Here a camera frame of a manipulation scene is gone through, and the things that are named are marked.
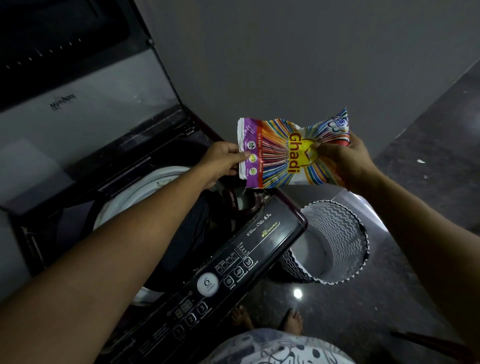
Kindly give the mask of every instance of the clothes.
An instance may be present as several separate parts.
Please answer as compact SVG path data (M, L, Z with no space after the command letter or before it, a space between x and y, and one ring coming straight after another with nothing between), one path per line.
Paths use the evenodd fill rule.
M223 342L200 364L263 363L355 364L328 342L271 328L257 328Z

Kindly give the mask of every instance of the control panel button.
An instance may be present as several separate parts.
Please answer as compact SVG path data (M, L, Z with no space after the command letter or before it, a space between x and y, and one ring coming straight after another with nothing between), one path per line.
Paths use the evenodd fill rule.
M184 333L185 333L185 329L183 328L182 325L176 325L175 328L173 329L173 336L175 336L177 339L180 339Z
M197 289L205 297L213 296L218 291L218 278L213 273L204 273L197 281Z
M237 277L240 277L243 274L243 269L240 266L238 266L235 268L234 273Z
M187 317L185 317L185 322L188 326L192 326L197 321L197 318L194 314L190 313Z
M231 286L233 285L233 283L234 283L234 280L232 279L232 277L227 276L227 277L223 280L223 282L225 283L225 285L226 285L227 287L231 287Z
M250 259L250 257L246 257L245 260L243 261L243 264L248 268L253 264L253 260Z
M197 306L197 311L201 315L207 312L207 310L208 310L208 306L205 302L200 302L199 305Z

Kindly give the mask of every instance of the gray wall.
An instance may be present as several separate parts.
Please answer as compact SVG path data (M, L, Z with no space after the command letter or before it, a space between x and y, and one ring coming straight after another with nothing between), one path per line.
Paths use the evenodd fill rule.
M348 107L377 155L480 57L480 1L137 0L182 101L309 125Z

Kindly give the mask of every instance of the ghadi detergent powder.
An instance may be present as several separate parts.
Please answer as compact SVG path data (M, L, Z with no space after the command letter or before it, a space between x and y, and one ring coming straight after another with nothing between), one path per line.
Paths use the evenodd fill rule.
M239 168L240 178L247 180L249 188L274 188L287 184L344 185L335 163L319 156L312 144L348 146L347 109L306 128L284 119L241 118L237 137L240 152L249 150L252 153Z

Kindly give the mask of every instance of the foot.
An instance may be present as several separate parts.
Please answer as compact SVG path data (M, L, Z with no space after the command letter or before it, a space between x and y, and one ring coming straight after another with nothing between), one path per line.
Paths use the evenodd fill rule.
M232 324L233 326L243 326L247 330L253 330L252 320L248 315L247 310L243 306L236 307L232 312Z
M303 320L300 316L300 312L295 310L290 310L287 314L287 320L285 321L285 326L283 326L283 331L288 334L293 335L302 335L303 333Z

